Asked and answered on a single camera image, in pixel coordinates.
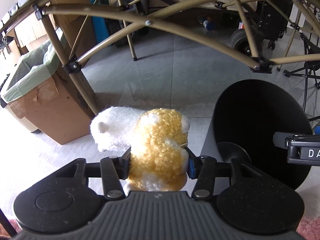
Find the black round trash bin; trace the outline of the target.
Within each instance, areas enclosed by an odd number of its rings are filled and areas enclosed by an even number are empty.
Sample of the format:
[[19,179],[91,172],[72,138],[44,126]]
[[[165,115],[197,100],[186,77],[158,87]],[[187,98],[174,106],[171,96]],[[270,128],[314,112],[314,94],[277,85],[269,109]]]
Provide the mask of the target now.
[[236,144],[254,167],[295,190],[310,167],[287,162],[287,150],[273,143],[276,132],[311,135],[312,129],[299,103],[285,90],[262,80],[241,80],[219,96],[201,154],[222,161],[217,145]]

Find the cardboard box with green liner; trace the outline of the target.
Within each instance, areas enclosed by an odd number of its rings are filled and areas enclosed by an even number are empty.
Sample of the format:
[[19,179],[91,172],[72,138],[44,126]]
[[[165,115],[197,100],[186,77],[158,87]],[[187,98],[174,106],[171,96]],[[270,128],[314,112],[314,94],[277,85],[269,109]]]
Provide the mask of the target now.
[[93,113],[50,40],[19,58],[1,98],[19,119],[27,119],[61,145],[90,133]]

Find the folding slatted camping table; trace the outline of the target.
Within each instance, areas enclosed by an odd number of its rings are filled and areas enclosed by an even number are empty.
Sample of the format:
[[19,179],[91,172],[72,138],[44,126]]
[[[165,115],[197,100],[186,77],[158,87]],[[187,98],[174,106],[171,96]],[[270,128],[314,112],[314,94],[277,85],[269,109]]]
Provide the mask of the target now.
[[[192,32],[191,30],[174,23],[167,22],[165,18],[174,15],[178,12],[185,11],[196,6],[204,5],[207,3],[219,3],[221,0],[186,0],[178,2],[176,4],[170,5],[159,11],[156,11],[150,15],[143,16],[133,14],[131,12],[125,11],[125,6],[120,5],[118,7],[113,7],[110,5],[93,5],[93,4],[58,4],[58,5],[48,5],[51,0],[27,0],[22,7],[15,7],[15,12],[13,14],[7,14],[5,19],[1,21],[1,33],[7,35],[12,29],[14,29],[19,23],[25,20],[29,15],[35,13],[35,15],[43,23],[46,33],[58,55],[58,58],[65,68],[65,71],[71,78],[71,81],[76,86],[78,92],[83,97],[84,101],[87,103],[89,110],[93,114],[99,113],[99,108],[95,102],[94,96],[90,93],[88,88],[85,87],[80,79],[81,66],[87,60],[89,60],[94,54],[102,50],[106,46],[119,41],[121,38],[130,35],[134,31],[138,31],[144,27],[150,27],[158,29],[161,31],[166,31],[167,33],[172,33],[194,42],[198,42],[202,45],[213,48],[221,53],[224,53],[242,63],[247,65],[255,72],[267,73],[272,67],[282,64],[289,64],[295,62],[303,61],[319,61],[319,54],[310,55],[298,55],[298,56],[284,56],[274,59],[263,58],[257,49],[257,45],[250,29],[248,20],[246,18],[245,12],[242,9],[242,4],[247,2],[255,2],[258,0],[232,0],[229,3],[225,3],[222,7],[227,8],[229,6],[235,5],[237,7],[237,12],[244,24],[246,37],[248,40],[249,48],[251,51],[251,56],[246,56],[235,49],[225,46],[215,40],[211,40],[203,35]],[[313,31],[319,33],[319,20],[311,12],[308,4],[311,3],[315,7],[319,7],[319,0],[293,0],[298,9],[308,22],[312,25]],[[71,61],[64,51],[62,43],[57,37],[56,32],[53,29],[53,25],[49,19],[49,15],[81,15],[81,16],[97,16],[102,18],[110,18],[113,20],[121,20],[124,22],[129,22],[129,25],[111,37],[103,40],[98,45],[93,47],[91,50],[86,52],[76,61]]]

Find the yellow white plush toy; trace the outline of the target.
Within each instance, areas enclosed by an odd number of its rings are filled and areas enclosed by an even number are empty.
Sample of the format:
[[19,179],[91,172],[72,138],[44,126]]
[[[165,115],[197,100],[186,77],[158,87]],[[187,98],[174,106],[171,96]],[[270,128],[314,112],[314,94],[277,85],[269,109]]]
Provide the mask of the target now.
[[175,109],[110,107],[90,124],[99,152],[130,150],[130,191],[180,191],[187,182],[189,119]]

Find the black folding camp chair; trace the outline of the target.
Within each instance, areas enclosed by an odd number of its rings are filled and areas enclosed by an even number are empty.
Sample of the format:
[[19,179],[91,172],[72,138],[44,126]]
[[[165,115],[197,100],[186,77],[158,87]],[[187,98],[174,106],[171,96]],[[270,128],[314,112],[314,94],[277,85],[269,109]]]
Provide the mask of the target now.
[[294,21],[284,33],[284,41],[277,43],[273,56],[283,60],[274,68],[287,78],[300,78],[304,89],[299,91],[302,109],[307,111],[307,101],[319,94],[319,11],[304,0],[293,0]]

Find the black wagon wheel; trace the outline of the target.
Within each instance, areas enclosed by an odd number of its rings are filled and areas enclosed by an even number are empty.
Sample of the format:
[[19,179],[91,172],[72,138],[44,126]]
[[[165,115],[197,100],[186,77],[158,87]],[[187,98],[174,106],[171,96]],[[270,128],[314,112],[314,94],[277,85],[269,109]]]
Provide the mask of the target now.
[[[261,54],[262,49],[262,42],[263,42],[263,34],[259,31],[253,30],[252,31],[255,42],[257,45],[258,52]],[[251,50],[249,48],[248,39],[246,36],[246,32],[244,29],[238,29],[231,35],[231,47],[235,50],[241,52],[242,54],[246,56],[251,56]]]

